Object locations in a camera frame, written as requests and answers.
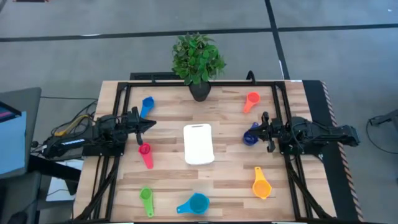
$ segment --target wooden table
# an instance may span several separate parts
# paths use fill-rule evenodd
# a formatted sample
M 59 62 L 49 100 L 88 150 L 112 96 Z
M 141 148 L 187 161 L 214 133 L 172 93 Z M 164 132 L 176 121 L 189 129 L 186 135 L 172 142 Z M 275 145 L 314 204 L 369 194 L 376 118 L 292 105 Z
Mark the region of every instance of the wooden table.
M 112 113 L 117 83 L 103 82 L 96 117 Z M 311 120 L 303 83 L 285 84 L 292 116 Z M 261 103 L 249 114 L 244 114 L 243 104 L 250 91 L 260 93 Z M 148 96 L 154 97 L 155 108 L 147 119 L 156 120 L 157 124 L 142 138 L 152 145 L 154 168 L 148 170 L 145 167 L 137 151 L 135 135 L 131 134 L 119 166 L 112 222 L 294 220 L 283 157 L 278 150 L 268 153 L 267 142 L 260 141 L 252 147 L 242 143 L 243 133 L 253 122 L 261 122 L 264 111 L 268 111 L 271 118 L 275 117 L 270 87 L 213 86 L 207 100 L 201 103 L 193 100 L 187 87 L 137 87 L 132 88 L 129 108 L 137 106 L 140 111 L 142 99 Z M 284 111 L 282 97 L 279 99 Z M 185 125 L 200 123 L 212 127 L 215 161 L 206 166 L 190 166 L 184 161 L 182 130 Z M 88 157 L 84 161 L 74 205 L 76 215 L 91 200 L 97 160 L 97 157 Z M 309 191 L 326 212 L 335 216 L 323 164 L 314 156 L 302 156 L 302 163 Z M 251 189 L 255 166 L 262 167 L 272 186 L 271 196 L 266 200 L 256 198 Z M 146 217 L 139 199 L 143 186 L 154 192 L 155 217 L 151 219 Z M 177 206 L 194 192 L 210 198 L 206 215 L 177 215 Z M 107 196 L 105 193 L 101 217 Z M 305 216 L 299 190 L 298 197 L 301 214 Z

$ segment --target black flower pot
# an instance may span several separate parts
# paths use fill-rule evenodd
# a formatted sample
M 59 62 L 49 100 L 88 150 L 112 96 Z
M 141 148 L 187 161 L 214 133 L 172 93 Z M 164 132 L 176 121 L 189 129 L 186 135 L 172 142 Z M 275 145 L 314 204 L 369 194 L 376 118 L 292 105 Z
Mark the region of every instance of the black flower pot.
M 199 84 L 189 84 L 189 91 L 197 102 L 204 101 L 211 90 L 210 82 L 201 81 Z

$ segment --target yellow measuring cup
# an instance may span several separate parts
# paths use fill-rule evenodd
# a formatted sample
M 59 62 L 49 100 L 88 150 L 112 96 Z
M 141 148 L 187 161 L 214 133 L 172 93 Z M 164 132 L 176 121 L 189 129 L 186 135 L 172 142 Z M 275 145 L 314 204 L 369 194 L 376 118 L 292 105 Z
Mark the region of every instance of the yellow measuring cup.
M 266 199 L 271 194 L 272 187 L 264 177 L 261 167 L 255 167 L 254 173 L 256 174 L 256 180 L 252 187 L 253 193 L 261 199 Z

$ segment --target orange measuring cup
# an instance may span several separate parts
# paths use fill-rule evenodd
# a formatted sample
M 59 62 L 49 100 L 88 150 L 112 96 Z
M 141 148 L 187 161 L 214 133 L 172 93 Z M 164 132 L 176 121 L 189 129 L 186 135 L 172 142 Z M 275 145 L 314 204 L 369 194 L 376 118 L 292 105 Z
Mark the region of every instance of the orange measuring cup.
M 256 180 L 252 187 L 253 193 L 261 199 L 266 199 L 271 194 L 272 187 L 264 177 L 261 167 L 255 167 L 254 173 L 256 174 Z
M 243 113 L 248 113 L 250 109 L 260 102 L 260 95 L 257 92 L 250 92 L 246 97 L 246 104 L 243 107 Z

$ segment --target black floor stripe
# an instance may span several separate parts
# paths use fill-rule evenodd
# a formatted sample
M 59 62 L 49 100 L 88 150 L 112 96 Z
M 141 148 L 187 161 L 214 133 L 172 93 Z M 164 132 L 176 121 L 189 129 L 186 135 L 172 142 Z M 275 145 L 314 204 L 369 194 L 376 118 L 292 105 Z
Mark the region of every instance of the black floor stripe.
M 271 28 L 240 28 L 240 29 L 215 29 L 215 30 L 182 30 L 182 31 L 164 31 L 164 32 L 139 32 L 123 34 L 92 34 L 92 35 L 62 35 L 45 37 L 4 37 L 0 42 L 32 42 L 49 40 L 91 40 L 91 39 L 113 39 L 130 37 L 165 37 L 175 35 L 185 35 L 187 33 L 201 34 L 248 34 L 259 32 L 271 32 Z
M 287 64 L 285 60 L 284 51 L 282 49 L 282 43 L 280 42 L 278 28 L 275 22 L 274 12 L 271 6 L 271 0 L 265 0 L 267 6 L 267 12 L 269 17 L 269 22 L 271 24 L 272 35 L 274 36 L 274 42 L 276 47 L 276 52 L 278 54 L 280 66 L 282 67 L 283 78 L 286 80 L 290 80 L 289 71 L 287 70 Z
M 359 29 L 388 29 L 388 28 L 398 28 L 398 24 L 315 26 L 315 27 L 280 27 L 280 28 L 278 28 L 278 31 L 279 32 L 298 32 L 298 31 L 359 30 Z

